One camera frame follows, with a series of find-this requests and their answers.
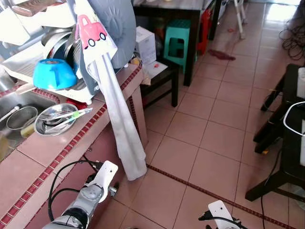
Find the hanging towel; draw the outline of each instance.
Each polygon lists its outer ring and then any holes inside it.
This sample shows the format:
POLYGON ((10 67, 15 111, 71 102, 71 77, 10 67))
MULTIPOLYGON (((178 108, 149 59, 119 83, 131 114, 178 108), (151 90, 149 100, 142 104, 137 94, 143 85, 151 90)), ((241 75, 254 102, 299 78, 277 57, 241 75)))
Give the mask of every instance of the hanging towel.
MULTIPOLYGON (((79 0, 77 4, 79 2, 86 4, 87 1, 79 0)), ((81 13, 86 7, 77 6, 85 65, 105 97, 126 176, 128 180, 135 180, 147 171, 146 154, 111 64, 117 47, 94 14, 89 14, 88 11, 81 13)))

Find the pink tiled floor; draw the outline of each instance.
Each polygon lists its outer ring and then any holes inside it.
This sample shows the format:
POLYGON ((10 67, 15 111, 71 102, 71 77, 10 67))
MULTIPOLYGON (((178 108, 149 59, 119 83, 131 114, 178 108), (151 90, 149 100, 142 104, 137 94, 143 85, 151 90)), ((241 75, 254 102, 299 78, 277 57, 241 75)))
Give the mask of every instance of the pink tiled floor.
MULTIPOLYGON (((244 196, 269 174, 281 141, 271 146, 267 155, 259 155, 254 152, 253 136, 271 114, 260 111, 264 99, 282 77, 285 66, 294 62, 282 50, 278 34, 295 9, 248 4, 249 23, 244 26, 247 38, 239 40, 238 33, 227 31, 236 27, 235 11, 229 6, 209 46, 232 54, 236 60, 222 61, 209 54, 198 57, 190 87, 183 86, 180 75, 178 106, 171 107, 168 95, 145 110, 148 164, 261 212, 259 199, 250 202, 244 196)), ((280 101, 278 98, 270 110, 280 101)), ((203 229, 208 223, 199 222, 198 217, 214 201, 149 169, 136 181, 122 181, 118 195, 96 228, 203 229)), ((260 218, 226 206, 249 229, 263 228, 260 218)), ((305 212, 285 196, 265 195, 264 211, 294 228, 305 228, 305 212)), ((214 222, 209 224, 216 228, 214 222)), ((281 228, 269 222, 265 225, 266 229, 281 228)))

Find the pink car print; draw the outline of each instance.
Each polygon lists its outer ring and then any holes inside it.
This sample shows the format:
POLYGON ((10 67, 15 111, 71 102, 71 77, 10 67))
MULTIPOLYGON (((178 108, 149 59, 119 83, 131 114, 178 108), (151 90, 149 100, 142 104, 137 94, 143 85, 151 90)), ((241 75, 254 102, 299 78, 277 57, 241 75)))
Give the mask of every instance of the pink car print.
POLYGON ((78 17, 80 27, 80 37, 83 49, 87 49, 88 45, 95 46, 95 42, 100 39, 106 40, 107 32, 99 22, 91 23, 86 15, 78 17))

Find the cardboard box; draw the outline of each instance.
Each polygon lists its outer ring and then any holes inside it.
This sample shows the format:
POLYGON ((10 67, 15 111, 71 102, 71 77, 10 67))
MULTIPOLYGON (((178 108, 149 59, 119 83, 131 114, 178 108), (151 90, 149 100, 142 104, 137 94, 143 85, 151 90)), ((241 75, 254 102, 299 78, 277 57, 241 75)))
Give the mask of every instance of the cardboard box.
POLYGON ((154 33, 138 26, 135 51, 140 54, 143 64, 154 62, 157 59, 154 33))

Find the red plastic stool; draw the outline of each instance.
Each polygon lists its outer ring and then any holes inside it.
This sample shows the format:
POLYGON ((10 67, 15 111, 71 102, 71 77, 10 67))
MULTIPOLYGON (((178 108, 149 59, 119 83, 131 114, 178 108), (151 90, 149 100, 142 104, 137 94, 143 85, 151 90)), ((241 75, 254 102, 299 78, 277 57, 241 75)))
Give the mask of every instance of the red plastic stool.
POLYGON ((210 27, 210 17, 211 17, 211 11, 207 9, 204 11, 204 13, 201 16, 201 22, 200 22, 200 31, 202 32, 201 41, 197 44, 197 50, 201 51, 202 54, 205 53, 205 49, 208 43, 208 31, 210 27))

